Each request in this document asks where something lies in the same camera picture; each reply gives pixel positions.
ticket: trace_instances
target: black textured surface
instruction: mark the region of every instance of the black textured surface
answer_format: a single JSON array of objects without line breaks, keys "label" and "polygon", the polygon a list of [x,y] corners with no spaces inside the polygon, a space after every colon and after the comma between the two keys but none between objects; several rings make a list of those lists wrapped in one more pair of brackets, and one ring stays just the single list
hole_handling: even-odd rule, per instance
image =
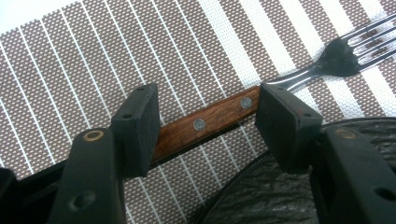
[{"label": "black textured surface", "polygon": [[[390,164],[396,162],[396,119],[351,119],[342,125],[361,132]],[[308,175],[287,175],[270,153],[240,172],[201,218],[203,223],[318,223]]]}]

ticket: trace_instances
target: striped placemat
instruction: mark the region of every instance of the striped placemat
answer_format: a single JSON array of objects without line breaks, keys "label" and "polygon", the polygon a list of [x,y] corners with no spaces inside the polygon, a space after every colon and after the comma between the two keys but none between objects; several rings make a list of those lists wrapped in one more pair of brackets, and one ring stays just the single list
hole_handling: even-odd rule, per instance
[{"label": "striped placemat", "polygon": [[[312,63],[334,38],[396,12],[387,0],[80,1],[0,36],[0,165],[24,178],[67,158],[156,82],[162,125]],[[396,62],[294,93],[326,122],[396,116]],[[194,220],[266,148],[239,127],[125,181],[130,223]]]}]

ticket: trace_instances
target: screw hole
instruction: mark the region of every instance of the screw hole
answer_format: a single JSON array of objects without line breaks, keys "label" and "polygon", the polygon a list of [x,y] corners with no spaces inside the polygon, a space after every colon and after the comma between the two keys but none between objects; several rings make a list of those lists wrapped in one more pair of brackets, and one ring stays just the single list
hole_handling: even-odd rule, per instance
[{"label": "screw hole", "polygon": [[71,208],[74,210],[79,210],[86,208],[88,205],[92,204],[96,199],[95,194],[92,191],[84,191],[78,196],[76,196],[71,202]]},{"label": "screw hole", "polygon": [[392,201],[392,202],[396,201],[396,195],[388,189],[378,188],[378,189],[375,189],[375,193],[379,197],[381,197],[387,201]]},{"label": "screw hole", "polygon": [[132,115],[131,114],[126,114],[126,115],[123,115],[122,117],[125,118],[125,119],[130,119],[132,117]]},{"label": "screw hole", "polygon": [[92,141],[96,141],[99,140],[103,137],[103,135],[105,135],[104,132],[99,131],[99,130],[92,130],[86,134],[84,134],[84,136],[82,136],[82,138],[86,141],[86,142],[92,142]]}]

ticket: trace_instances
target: fork handle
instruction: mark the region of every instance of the fork handle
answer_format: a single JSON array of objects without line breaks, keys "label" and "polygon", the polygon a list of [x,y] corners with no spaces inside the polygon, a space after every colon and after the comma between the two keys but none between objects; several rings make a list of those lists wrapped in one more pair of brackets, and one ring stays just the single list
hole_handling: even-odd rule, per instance
[{"label": "fork handle", "polygon": [[292,91],[317,77],[320,77],[320,75],[315,72],[314,67],[308,66],[289,75],[267,81],[266,84],[277,85],[283,89]]}]

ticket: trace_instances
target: fork tines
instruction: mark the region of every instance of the fork tines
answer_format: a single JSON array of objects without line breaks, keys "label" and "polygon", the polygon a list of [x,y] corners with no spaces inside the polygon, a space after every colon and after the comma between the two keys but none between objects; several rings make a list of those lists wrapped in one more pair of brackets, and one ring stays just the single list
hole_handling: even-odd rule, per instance
[{"label": "fork tines", "polygon": [[361,70],[381,63],[396,53],[396,13],[379,21],[375,21],[363,28],[344,35],[341,39],[353,48],[353,53],[358,57]]}]

